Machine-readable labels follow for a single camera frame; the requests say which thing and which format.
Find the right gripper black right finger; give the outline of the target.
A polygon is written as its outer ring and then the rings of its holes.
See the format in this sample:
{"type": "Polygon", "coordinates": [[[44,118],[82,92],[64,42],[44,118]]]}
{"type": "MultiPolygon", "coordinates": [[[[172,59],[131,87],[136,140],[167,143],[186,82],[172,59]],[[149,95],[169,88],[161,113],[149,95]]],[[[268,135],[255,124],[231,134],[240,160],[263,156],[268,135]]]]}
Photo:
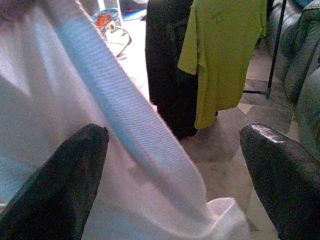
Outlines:
{"type": "Polygon", "coordinates": [[[239,132],[253,187],[281,240],[320,238],[320,162],[299,142],[259,123],[239,132]]]}

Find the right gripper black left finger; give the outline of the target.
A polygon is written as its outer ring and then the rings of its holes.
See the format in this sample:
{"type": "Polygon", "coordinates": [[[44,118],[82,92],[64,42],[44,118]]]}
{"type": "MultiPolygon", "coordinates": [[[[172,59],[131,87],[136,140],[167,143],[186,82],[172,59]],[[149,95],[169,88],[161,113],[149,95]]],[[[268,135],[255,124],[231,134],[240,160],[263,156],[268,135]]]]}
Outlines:
{"type": "Polygon", "coordinates": [[[88,124],[66,139],[0,214],[3,240],[79,240],[106,160],[105,127],[88,124]]]}

